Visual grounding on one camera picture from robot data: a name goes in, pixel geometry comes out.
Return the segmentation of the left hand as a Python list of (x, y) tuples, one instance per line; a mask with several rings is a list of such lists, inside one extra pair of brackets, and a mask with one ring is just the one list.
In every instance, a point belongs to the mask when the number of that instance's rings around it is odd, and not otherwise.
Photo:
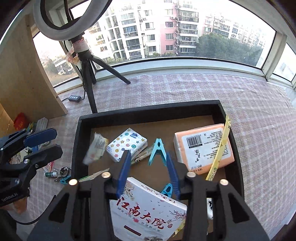
[(27, 210), (27, 197), (13, 202), (9, 205), (3, 206), (1, 207), (1, 209), (6, 211), (15, 211), (17, 214), (22, 214)]

